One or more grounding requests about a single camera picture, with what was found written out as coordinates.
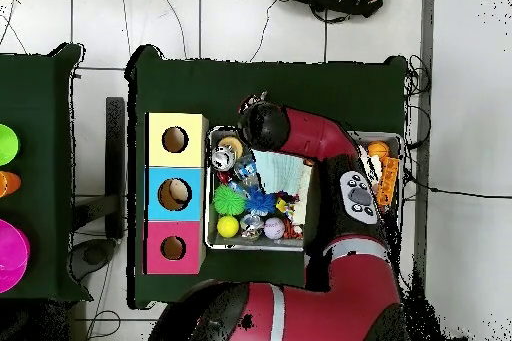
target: blue cube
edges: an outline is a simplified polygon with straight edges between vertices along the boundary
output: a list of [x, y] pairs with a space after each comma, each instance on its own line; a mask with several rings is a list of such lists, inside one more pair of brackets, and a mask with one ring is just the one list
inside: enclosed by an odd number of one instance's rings
[[[178, 184], [182, 191], [171, 194], [169, 192], [171, 184]], [[203, 217], [203, 189], [203, 168], [150, 167], [148, 219], [150, 221], [189, 222], [201, 220]], [[180, 195], [183, 195], [183, 191], [185, 191], [186, 201], [179, 200], [182, 198]]]

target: pink plate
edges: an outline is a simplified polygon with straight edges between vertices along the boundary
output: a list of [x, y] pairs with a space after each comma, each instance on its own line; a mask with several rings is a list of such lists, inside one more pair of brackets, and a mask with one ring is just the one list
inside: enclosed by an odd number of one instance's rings
[[0, 293], [14, 287], [23, 277], [29, 254], [25, 234], [0, 219]]
[[10, 290], [18, 283], [23, 278], [25, 269], [27, 269], [27, 262], [12, 271], [0, 269], [0, 294]]

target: pink cube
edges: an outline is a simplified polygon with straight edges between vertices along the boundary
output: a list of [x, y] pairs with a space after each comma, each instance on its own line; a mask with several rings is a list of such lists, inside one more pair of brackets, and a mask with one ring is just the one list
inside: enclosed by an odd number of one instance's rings
[[148, 222], [146, 258], [147, 274], [198, 274], [205, 258], [202, 220]]

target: green tablecloth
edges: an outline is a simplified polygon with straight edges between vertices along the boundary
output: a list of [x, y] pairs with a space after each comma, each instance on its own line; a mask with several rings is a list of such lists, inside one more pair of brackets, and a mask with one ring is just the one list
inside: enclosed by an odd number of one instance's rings
[[17, 133], [18, 156], [0, 170], [21, 176], [0, 199], [0, 218], [23, 230], [31, 254], [22, 280], [4, 298], [84, 300], [68, 275], [72, 222], [70, 75], [82, 47], [63, 44], [48, 56], [0, 55], [0, 123]]
[[130, 81], [129, 190], [136, 188], [137, 204], [129, 204], [129, 300], [138, 305], [157, 300], [172, 302], [196, 283], [209, 278], [230, 281], [268, 281], [303, 285], [304, 259], [296, 252], [208, 250], [199, 275], [143, 275], [144, 113], [201, 113], [214, 125], [235, 125], [237, 107], [250, 94], [268, 91], [267, 100], [336, 119], [346, 128], [403, 135], [406, 61], [385, 64], [330, 62], [236, 63], [211, 60], [163, 60], [152, 46], [132, 56]]

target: robot control buttons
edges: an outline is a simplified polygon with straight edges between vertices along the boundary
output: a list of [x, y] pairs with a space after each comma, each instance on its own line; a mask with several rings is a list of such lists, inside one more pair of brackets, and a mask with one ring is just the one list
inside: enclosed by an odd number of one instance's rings
[[377, 223], [377, 210], [373, 196], [358, 172], [349, 171], [340, 178], [341, 195], [345, 211], [349, 216], [367, 225]]
[[362, 206], [369, 206], [372, 204], [372, 196], [368, 191], [361, 188], [354, 188], [350, 191], [348, 198], [354, 203], [361, 204]]

